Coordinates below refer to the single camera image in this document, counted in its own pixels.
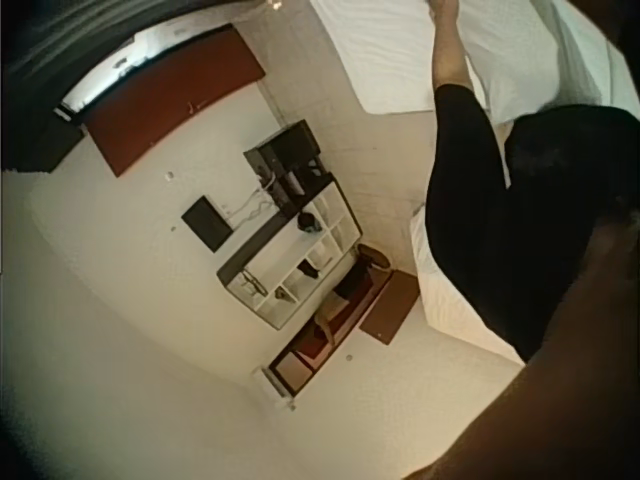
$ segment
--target electrical wire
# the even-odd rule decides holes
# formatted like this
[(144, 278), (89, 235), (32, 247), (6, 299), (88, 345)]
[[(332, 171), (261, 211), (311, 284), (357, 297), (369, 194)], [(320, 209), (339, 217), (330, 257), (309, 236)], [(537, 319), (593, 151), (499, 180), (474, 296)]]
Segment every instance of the electrical wire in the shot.
[[(254, 198), (256, 198), (257, 195), (268, 194), (267, 189), (271, 188), (273, 186), (273, 184), (276, 183), (276, 179), (277, 179), (276, 174), (275, 173), (271, 173), (271, 178), (269, 179), (269, 182), (267, 183), (267, 185), (265, 185), (264, 187), (260, 186), (260, 187), (256, 188), (253, 191), (253, 193), (251, 193), (249, 198), (247, 198), (247, 200), (245, 200), (245, 202), (242, 204), (242, 206), (240, 208), (236, 209), (234, 212), (230, 213), (227, 216), (227, 220), (231, 220), (236, 215), (241, 213), (245, 208), (247, 208), (249, 206), (249, 204), (253, 201)], [(258, 204), (258, 206), (254, 210), (251, 211), (251, 213), (247, 217), (242, 219), (240, 221), (240, 223), (238, 225), (236, 225), (235, 230), (239, 229), (245, 223), (250, 222), (251, 220), (254, 220), (255, 218), (259, 217), (267, 207), (270, 207), (270, 206), (273, 206), (273, 205), (275, 205), (275, 203), (271, 198), (269, 198), (269, 200), (262, 200)]]

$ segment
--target brown surface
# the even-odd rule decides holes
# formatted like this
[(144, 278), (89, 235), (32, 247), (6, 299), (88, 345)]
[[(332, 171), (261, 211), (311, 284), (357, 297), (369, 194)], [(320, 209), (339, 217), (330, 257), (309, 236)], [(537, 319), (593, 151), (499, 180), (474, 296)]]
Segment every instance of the brown surface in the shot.
[[(347, 306), (342, 309), (338, 315), (329, 320), (329, 329), (334, 335), (342, 328), (342, 326), (349, 320), (349, 317), (355, 312), (360, 302), (364, 300), (369, 293), (369, 290), (373, 287), (371, 277), (367, 275), (362, 282), (362, 285), (356, 290), (356, 292), (349, 299)], [(307, 324), (304, 330), (304, 334), (297, 341), (293, 349), (302, 353), (309, 358), (316, 358), (320, 355), (320, 352), (327, 346), (329, 341), (322, 329), (311, 321)]]
[(420, 295), (418, 279), (395, 271), (360, 330), (389, 345)]
[(120, 176), (192, 115), (262, 77), (253, 53), (230, 28), (143, 67), (99, 100), (85, 124)]

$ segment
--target wall-mounted shelf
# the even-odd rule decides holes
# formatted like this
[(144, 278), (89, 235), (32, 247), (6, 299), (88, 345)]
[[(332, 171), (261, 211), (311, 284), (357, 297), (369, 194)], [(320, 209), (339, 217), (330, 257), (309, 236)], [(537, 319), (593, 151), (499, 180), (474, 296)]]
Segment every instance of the wall-mounted shelf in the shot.
[[(236, 259), (236, 263), (233, 258), (228, 262), (242, 268), (225, 285), (227, 289), (276, 329), (281, 329), (304, 305), (361, 236), (333, 178), (300, 212), (312, 214), (321, 231), (300, 230), (295, 215), (277, 232), (266, 229), (270, 238), (250, 240), (251, 245), (243, 247), (245, 251), (240, 252), (241, 258)], [(317, 278), (298, 268), (303, 262), (317, 271)]]

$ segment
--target tiled floor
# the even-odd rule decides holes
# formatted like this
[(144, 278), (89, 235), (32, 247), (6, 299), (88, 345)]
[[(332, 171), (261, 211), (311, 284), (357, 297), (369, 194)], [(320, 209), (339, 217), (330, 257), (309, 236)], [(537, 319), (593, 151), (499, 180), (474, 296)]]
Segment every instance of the tiled floor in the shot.
[(364, 241), (415, 272), (409, 220), (424, 202), (433, 164), (433, 113), (365, 113), (308, 0), (258, 10), (236, 27), (267, 72), (261, 89), (279, 120), (309, 122)]

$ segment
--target red wooden panel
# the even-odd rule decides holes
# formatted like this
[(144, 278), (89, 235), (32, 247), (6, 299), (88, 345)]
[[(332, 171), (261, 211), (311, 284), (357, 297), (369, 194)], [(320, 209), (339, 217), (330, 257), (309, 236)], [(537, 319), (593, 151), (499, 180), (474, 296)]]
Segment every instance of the red wooden panel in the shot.
[(85, 124), (120, 176), (191, 115), (262, 77), (240, 34), (226, 29), (134, 73), (99, 100)]

